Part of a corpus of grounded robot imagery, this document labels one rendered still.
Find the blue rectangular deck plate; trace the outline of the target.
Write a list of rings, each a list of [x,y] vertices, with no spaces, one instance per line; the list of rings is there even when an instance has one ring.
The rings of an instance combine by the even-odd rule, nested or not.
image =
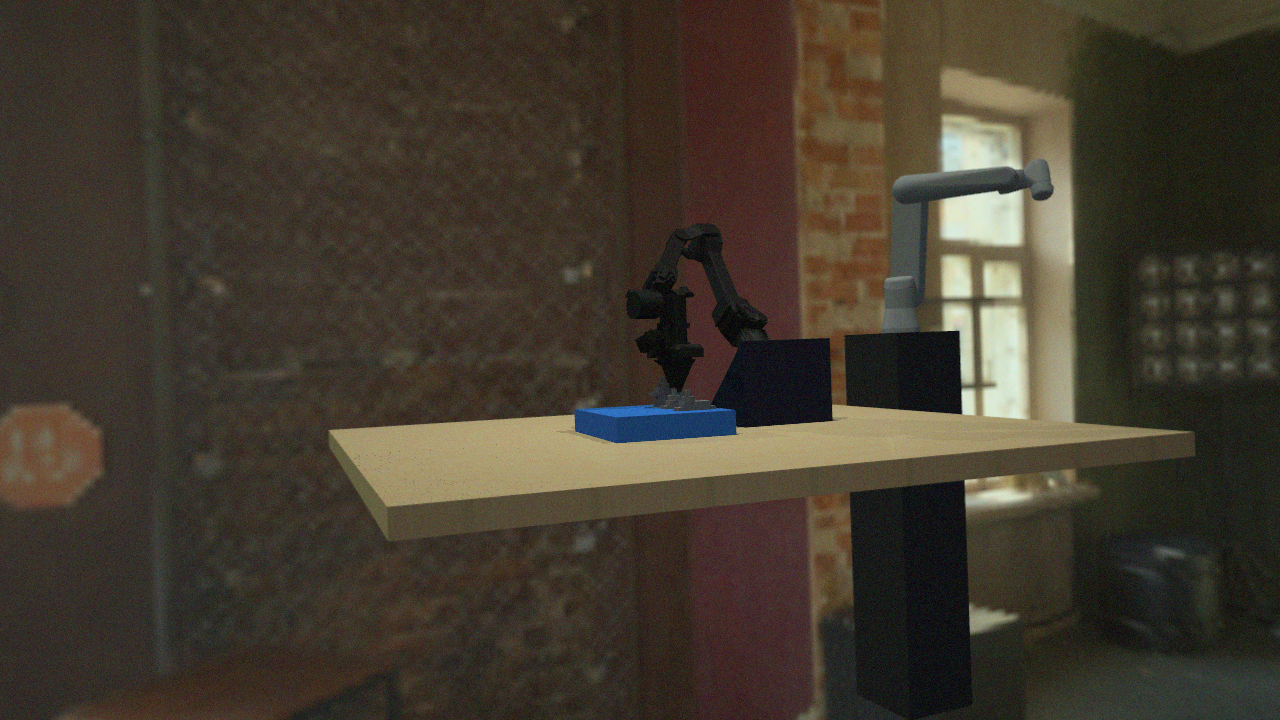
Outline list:
[[[671,389],[666,405],[573,409],[575,432],[614,443],[736,436],[736,410]]]

